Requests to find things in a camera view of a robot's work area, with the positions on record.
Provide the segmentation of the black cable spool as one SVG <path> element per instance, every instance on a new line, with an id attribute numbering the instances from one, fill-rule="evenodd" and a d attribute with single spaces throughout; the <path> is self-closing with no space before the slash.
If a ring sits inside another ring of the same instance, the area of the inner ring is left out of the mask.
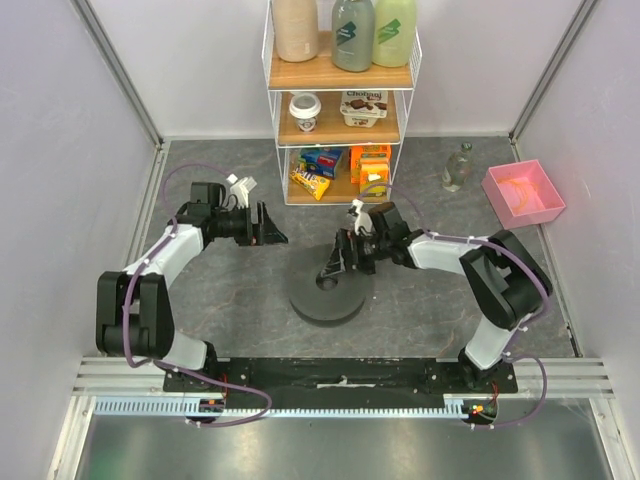
<path id="1" fill-rule="evenodd" d="M 285 292 L 296 314 L 318 327 L 337 327 L 355 318 L 374 293 L 372 276 L 342 273 L 320 280 L 332 246 L 295 250 L 285 270 Z"/>

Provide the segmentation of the beige pump bottle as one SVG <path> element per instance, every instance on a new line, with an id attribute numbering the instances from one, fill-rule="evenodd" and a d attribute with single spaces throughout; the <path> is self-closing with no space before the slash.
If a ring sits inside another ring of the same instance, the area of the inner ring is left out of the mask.
<path id="1" fill-rule="evenodd" d="M 272 2 L 276 52 L 290 63 L 315 58 L 319 52 L 318 6 L 315 0 Z"/>

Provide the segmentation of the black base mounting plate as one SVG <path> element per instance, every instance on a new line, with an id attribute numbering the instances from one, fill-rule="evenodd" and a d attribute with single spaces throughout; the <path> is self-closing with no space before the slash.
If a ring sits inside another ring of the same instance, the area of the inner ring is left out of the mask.
<path id="1" fill-rule="evenodd" d="M 446 394 L 518 391 L 501 363 L 470 381 L 456 360 L 435 358 L 240 358 L 218 360 L 214 379 L 268 394 L 272 407 L 440 407 Z"/>

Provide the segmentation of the Chobani yogurt tub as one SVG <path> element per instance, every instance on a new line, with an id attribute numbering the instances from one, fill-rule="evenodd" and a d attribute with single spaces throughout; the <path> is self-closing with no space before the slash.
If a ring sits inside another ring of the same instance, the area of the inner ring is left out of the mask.
<path id="1" fill-rule="evenodd" d="M 346 90 L 342 92 L 340 112 L 349 127 L 371 128 L 388 114 L 386 90 Z"/>

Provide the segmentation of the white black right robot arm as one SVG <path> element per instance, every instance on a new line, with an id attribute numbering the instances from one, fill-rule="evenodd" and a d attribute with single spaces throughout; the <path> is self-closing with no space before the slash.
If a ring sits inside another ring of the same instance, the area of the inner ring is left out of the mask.
<path id="1" fill-rule="evenodd" d="M 465 391 L 483 392 L 493 383 L 516 332 L 549 307 L 553 287 L 542 267 L 509 230 L 488 237 L 412 230 L 393 202 L 365 211 L 355 200 L 349 214 L 354 224 L 336 233 L 318 280 L 324 284 L 353 271 L 372 275 L 376 263 L 387 259 L 409 269 L 464 276 L 482 318 L 458 355 L 457 377 Z"/>

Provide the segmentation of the yellow M&M candy bag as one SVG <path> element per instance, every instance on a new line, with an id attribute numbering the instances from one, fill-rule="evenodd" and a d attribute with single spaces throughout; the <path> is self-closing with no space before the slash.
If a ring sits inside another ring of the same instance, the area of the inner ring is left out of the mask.
<path id="1" fill-rule="evenodd" d="M 320 201 L 331 185 L 331 180 L 312 172 L 308 172 L 300 166 L 289 173 L 289 178 L 301 186 L 311 197 Z"/>

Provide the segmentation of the grey-green pump bottle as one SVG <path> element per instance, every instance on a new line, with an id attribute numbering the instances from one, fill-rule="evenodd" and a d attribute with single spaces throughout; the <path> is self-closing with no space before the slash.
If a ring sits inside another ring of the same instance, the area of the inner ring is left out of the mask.
<path id="1" fill-rule="evenodd" d="M 331 58 L 345 71 L 359 73 L 372 65 L 375 10 L 370 0 L 335 1 L 331 18 Z"/>

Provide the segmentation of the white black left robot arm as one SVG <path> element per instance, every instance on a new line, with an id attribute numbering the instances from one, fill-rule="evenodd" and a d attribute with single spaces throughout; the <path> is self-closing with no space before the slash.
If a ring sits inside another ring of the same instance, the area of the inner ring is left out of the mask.
<path id="1" fill-rule="evenodd" d="M 96 345 L 131 368 L 153 363 L 185 379 L 198 393 L 222 386 L 214 346 L 176 329 L 169 289 L 184 268 L 218 239 L 240 247 L 285 244 L 287 236 L 264 203 L 252 206 L 253 178 L 230 176 L 225 184 L 194 182 L 190 197 L 162 236 L 121 271 L 97 282 Z"/>

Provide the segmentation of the yellow green sponge pack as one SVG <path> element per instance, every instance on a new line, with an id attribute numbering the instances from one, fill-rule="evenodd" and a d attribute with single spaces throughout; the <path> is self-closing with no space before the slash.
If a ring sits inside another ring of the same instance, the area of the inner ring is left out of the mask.
<path id="1" fill-rule="evenodd" d="M 390 168 L 385 164 L 362 165 L 359 192 L 363 198 L 383 198 L 387 196 Z"/>

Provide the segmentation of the white yogurt cup with lid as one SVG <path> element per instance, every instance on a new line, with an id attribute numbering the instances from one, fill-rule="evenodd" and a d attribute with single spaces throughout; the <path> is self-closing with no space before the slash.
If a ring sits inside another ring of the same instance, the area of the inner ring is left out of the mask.
<path id="1" fill-rule="evenodd" d="M 312 92 L 297 93 L 289 102 L 289 113 L 294 118 L 298 129 L 304 133 L 315 129 L 321 109 L 319 97 Z"/>

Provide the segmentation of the clear glass bottle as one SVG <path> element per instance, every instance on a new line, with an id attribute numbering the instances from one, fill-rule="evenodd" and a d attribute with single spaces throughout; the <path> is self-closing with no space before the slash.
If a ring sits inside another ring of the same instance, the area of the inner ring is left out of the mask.
<path id="1" fill-rule="evenodd" d="M 446 162 L 442 173 L 443 188 L 449 192 L 460 190 L 470 176 L 472 168 L 472 144 L 463 142 Z"/>

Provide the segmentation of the pink plastic bin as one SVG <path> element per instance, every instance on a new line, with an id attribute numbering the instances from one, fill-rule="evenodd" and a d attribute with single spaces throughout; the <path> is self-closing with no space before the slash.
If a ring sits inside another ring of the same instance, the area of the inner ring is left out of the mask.
<path id="1" fill-rule="evenodd" d="M 481 186 L 505 229 L 551 222 L 566 208 L 537 159 L 490 167 Z"/>

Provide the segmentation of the light green pump bottle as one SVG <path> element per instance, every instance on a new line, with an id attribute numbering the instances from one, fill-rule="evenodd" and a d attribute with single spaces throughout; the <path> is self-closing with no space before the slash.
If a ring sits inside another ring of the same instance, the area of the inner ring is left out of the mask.
<path id="1" fill-rule="evenodd" d="M 416 23 L 416 1 L 377 1 L 373 63 L 386 68 L 405 66 L 411 56 Z"/>

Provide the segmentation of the orange snack box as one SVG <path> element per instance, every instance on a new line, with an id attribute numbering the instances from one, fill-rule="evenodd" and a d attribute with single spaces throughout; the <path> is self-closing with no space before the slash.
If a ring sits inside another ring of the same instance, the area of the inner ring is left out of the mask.
<path id="1" fill-rule="evenodd" d="M 360 182 L 362 165 L 389 165 L 392 156 L 390 144 L 356 145 L 349 147 L 350 181 L 352 184 Z"/>

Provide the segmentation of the blue snack box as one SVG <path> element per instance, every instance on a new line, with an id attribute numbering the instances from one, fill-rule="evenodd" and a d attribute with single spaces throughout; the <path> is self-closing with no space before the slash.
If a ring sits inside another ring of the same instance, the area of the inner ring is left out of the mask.
<path id="1" fill-rule="evenodd" d="M 339 147 L 303 148 L 299 162 L 306 172 L 334 180 L 343 155 L 344 149 Z"/>

